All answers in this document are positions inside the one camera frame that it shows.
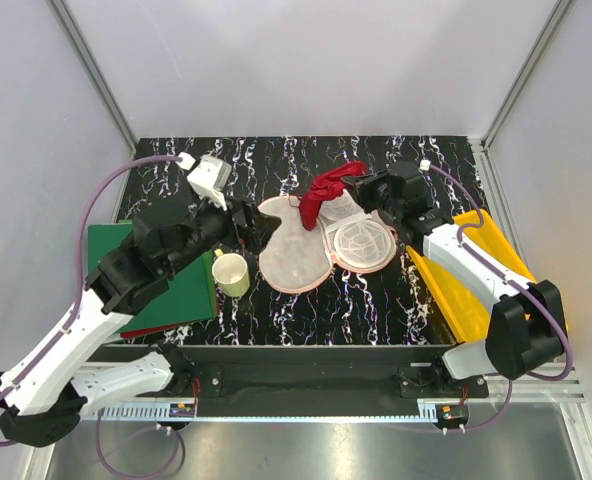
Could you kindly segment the red folder under binder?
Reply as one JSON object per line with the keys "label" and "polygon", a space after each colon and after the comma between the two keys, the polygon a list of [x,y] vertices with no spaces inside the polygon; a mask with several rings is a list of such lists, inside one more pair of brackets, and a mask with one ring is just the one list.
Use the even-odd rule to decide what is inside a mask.
{"label": "red folder under binder", "polygon": [[152,302],[117,334],[133,339],[171,328],[213,319],[220,311],[215,297],[168,297]]}

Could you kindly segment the green binder folder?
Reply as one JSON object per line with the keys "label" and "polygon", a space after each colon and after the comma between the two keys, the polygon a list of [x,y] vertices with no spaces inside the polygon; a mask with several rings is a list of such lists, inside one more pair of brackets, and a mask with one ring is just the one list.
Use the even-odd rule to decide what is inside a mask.
{"label": "green binder folder", "polygon": [[[98,265],[105,254],[117,248],[130,232],[130,221],[114,224],[89,225],[87,227],[88,272],[91,272]],[[199,296],[216,298],[214,280],[211,275],[212,265],[212,254],[203,254],[180,272],[170,283],[169,290],[155,300],[161,297],[168,298],[180,296],[189,296],[190,298],[197,298]],[[117,334],[118,331],[113,334],[113,337],[117,340],[124,340],[119,338]]]}

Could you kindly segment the aluminium rail frame front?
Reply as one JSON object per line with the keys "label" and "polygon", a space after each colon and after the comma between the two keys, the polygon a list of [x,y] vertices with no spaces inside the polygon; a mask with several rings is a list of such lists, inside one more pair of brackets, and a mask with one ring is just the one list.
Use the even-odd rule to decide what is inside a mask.
{"label": "aluminium rail frame front", "polygon": [[28,479],[592,479],[576,376],[477,377],[434,393],[401,361],[221,362],[177,433],[168,399],[117,408],[33,452]]}

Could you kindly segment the pink floral mesh laundry bag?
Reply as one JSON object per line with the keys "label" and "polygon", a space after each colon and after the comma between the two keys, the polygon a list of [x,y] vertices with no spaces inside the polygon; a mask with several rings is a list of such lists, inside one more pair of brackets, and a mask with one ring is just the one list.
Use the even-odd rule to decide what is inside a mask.
{"label": "pink floral mesh laundry bag", "polygon": [[278,196],[265,200],[259,210],[281,220],[258,266],[276,291],[300,294],[323,283],[336,267],[366,274],[385,268],[394,258],[396,241],[373,211],[366,213],[345,192],[321,205],[312,230],[303,227],[299,200]]}

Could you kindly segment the cream ceramic mug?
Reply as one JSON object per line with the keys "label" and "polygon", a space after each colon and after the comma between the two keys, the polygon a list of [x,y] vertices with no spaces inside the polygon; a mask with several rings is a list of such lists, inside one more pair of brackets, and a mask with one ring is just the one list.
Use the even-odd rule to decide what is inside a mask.
{"label": "cream ceramic mug", "polygon": [[237,253],[224,253],[221,249],[214,251],[212,277],[228,297],[240,298],[250,288],[249,267],[245,258]]}

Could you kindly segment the red lace bra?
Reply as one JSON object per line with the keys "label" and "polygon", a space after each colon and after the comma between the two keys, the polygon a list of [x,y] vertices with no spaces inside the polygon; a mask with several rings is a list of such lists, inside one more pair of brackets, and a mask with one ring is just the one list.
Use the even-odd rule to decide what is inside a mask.
{"label": "red lace bra", "polygon": [[298,198],[298,211],[303,228],[312,231],[317,225],[322,204],[343,195],[344,177],[363,176],[366,173],[367,166],[363,162],[352,161],[317,176],[309,190]]}

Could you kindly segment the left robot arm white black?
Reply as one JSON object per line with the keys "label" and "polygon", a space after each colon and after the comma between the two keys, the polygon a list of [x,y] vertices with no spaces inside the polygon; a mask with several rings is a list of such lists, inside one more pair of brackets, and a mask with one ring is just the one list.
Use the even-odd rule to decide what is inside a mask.
{"label": "left robot arm white black", "polygon": [[134,216],[130,233],[80,283],[64,317],[21,362],[0,372],[0,447],[49,446],[118,401],[184,394],[194,364],[175,347],[151,348],[99,374],[79,369],[203,254],[218,244],[260,254],[280,225],[279,217],[233,198],[222,207],[203,200],[196,210],[167,199]]}

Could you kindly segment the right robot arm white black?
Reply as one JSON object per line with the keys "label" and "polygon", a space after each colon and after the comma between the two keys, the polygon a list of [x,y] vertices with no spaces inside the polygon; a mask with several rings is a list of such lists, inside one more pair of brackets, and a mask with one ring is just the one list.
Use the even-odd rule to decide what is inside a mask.
{"label": "right robot arm white black", "polygon": [[519,275],[470,240],[467,230],[481,228],[483,218],[457,225],[434,207],[424,180],[432,167],[428,161],[398,162],[385,171],[342,179],[365,212],[377,212],[405,245],[452,274],[490,315],[485,339],[461,343],[442,355],[442,364],[430,371],[431,387],[448,397],[473,376],[539,378],[538,368],[559,356],[565,365],[554,378],[564,379],[573,354],[560,291],[550,281],[536,283]]}

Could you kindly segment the yellow plastic tray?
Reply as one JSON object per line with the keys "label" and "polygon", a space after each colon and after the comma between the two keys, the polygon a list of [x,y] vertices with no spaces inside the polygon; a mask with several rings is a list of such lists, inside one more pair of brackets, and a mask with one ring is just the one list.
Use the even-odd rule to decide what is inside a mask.
{"label": "yellow plastic tray", "polygon": [[[465,234],[478,247],[502,265],[534,282],[535,277],[522,262],[500,228],[486,210],[482,210],[484,225],[468,228]],[[487,336],[490,313],[478,297],[453,274],[407,247],[420,276],[438,305],[457,342],[475,342]]]}

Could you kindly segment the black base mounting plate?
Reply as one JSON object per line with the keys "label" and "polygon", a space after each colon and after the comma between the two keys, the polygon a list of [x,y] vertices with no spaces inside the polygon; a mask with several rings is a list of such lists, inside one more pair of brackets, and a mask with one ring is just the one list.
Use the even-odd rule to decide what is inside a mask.
{"label": "black base mounting plate", "polygon": [[499,401],[505,380],[450,380],[445,346],[185,346],[200,391],[123,395],[110,419],[206,422],[430,423],[438,404]]}

